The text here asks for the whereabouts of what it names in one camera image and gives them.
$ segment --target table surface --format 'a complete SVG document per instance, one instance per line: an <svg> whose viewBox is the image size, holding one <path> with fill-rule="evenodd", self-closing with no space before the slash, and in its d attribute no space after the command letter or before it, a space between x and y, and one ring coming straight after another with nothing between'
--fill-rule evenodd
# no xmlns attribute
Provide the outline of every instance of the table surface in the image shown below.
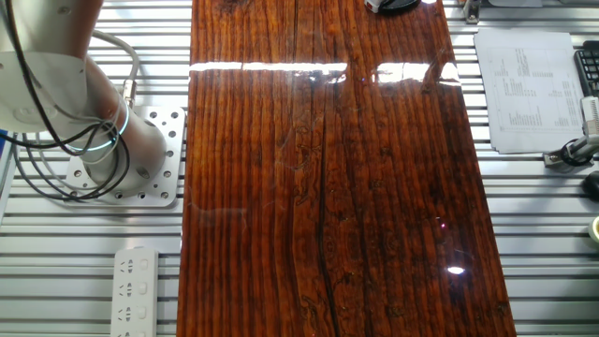
<svg viewBox="0 0 599 337"><path fill-rule="evenodd" d="M515 335L442 3L195 0L178 336Z"/></svg>
<svg viewBox="0 0 599 337"><path fill-rule="evenodd" d="M556 175L544 170L540 154L495 153L473 42L478 30L505 28L566 32L575 48L599 39L599 7L543 3L514 9L485 2L481 23L469 25L457 1L444 0L516 331L594 336L599 259L585 230L599 207L581 196L579 184L599 164ZM191 6L191 0L104 2L96 29L126 41L141 58L137 104L187 110ZM123 84L131 68L126 52L92 39L89 53L115 85ZM47 156L56 172L66 172L68 155ZM184 168L185 151L182 156ZM110 336L112 257L136 246L160 252L157 331L175 336L182 170L174 209L72 211L42 198L19 175L7 183L11 187L0 197L0 336Z"/></svg>

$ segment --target power strip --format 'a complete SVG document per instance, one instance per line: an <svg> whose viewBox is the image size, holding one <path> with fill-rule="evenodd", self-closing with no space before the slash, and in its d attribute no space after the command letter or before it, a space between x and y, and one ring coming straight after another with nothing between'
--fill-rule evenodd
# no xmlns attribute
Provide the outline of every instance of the power strip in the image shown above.
<svg viewBox="0 0 599 337"><path fill-rule="evenodd" d="M110 337L155 337L158 252L150 248L114 256Z"/></svg>

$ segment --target paper sheet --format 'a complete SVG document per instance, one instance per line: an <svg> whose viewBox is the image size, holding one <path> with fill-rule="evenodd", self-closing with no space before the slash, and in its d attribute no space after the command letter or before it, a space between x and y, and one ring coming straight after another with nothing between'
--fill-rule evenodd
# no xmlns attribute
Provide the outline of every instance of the paper sheet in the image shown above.
<svg viewBox="0 0 599 337"><path fill-rule="evenodd" d="M549 152L582 137L582 89L569 34L480 30L475 45L495 150Z"/></svg>

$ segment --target wood grain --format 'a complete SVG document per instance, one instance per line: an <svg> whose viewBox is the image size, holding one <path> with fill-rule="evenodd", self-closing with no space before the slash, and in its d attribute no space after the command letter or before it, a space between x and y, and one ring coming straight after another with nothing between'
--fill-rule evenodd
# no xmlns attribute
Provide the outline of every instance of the wood grain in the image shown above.
<svg viewBox="0 0 599 337"><path fill-rule="evenodd" d="M193 11L177 335L515 336L441 2Z"/></svg>

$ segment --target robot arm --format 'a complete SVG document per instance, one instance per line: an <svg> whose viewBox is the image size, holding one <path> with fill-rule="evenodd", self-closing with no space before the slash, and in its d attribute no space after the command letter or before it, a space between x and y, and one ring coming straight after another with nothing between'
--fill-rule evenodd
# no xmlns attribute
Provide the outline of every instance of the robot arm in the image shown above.
<svg viewBox="0 0 599 337"><path fill-rule="evenodd" d="M120 191L134 193L161 169L166 143L154 125L133 113L135 83L132 80L125 83L124 93L130 99L124 99L87 55L92 35L98 34L94 33L94 27L102 3L102 0L0 2L0 128L28 133L51 127L59 139L69 139L91 124L99 127L99 122L110 122L113 132L94 136L90 133L69 143L69 147L83 149L85 144L91 144L89 150L80 151L90 178L98 185L117 181L114 186L118 184ZM16 29L8 24L8 18L14 18ZM12 35L15 31L25 67L15 51ZM25 73L33 85L25 84ZM42 109L32 96L38 97ZM42 116L50 123L43 121ZM119 141L120 147L126 144L128 150L119 151ZM115 168L119 171L117 178L124 179L114 178L110 172Z"/></svg>

